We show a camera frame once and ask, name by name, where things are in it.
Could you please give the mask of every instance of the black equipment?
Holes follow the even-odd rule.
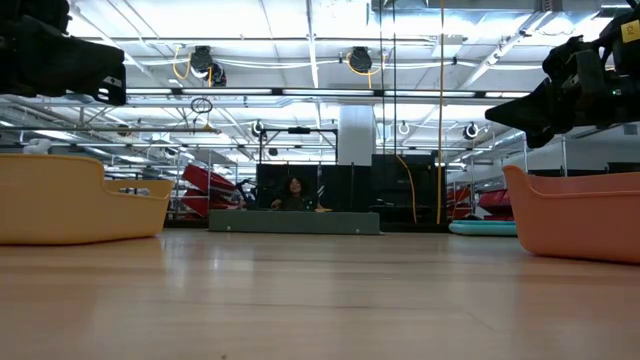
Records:
[[[0,94],[58,97],[72,91],[124,105],[124,52],[63,35],[68,13],[66,0],[1,2]]]
[[[373,61],[369,56],[369,49],[366,47],[354,47],[349,57],[349,65],[360,74],[367,74],[373,66]]]
[[[211,71],[211,84],[213,87],[227,86],[227,75],[222,66],[213,61],[211,47],[196,46],[196,50],[191,54],[191,67],[201,75],[209,76],[209,71]]]
[[[528,96],[487,110],[486,118],[524,131],[530,148],[574,126],[640,120],[640,7],[628,2],[632,11],[614,18],[597,40],[575,36],[552,49],[542,63],[548,78]],[[615,69],[606,70],[612,54]]]

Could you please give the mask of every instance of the dark hair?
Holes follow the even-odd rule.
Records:
[[[286,197],[291,196],[291,182],[293,180],[298,180],[298,182],[300,183],[300,195],[301,196],[305,196],[307,195],[306,191],[307,191],[307,183],[306,181],[304,181],[304,179],[302,179],[301,177],[297,177],[297,176],[289,176],[288,178],[285,179],[285,182],[282,186],[282,194]]]

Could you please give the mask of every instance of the orange plastic tub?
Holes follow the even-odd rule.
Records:
[[[526,250],[640,263],[640,173],[547,178],[503,170]]]
[[[0,244],[81,244],[162,231],[173,183],[104,180],[97,160],[0,155]],[[147,189],[149,196],[120,193]]]

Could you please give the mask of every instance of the white column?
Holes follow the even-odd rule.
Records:
[[[338,165],[371,165],[376,149],[373,107],[342,106],[338,124]]]

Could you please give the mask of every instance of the black partition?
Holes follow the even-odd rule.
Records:
[[[413,223],[413,195],[409,173],[415,190],[415,207],[419,224],[436,224],[438,210],[438,168],[435,154],[373,155],[372,210],[380,213],[380,221]],[[441,223],[446,220],[446,168],[442,168],[440,186],[442,203]]]

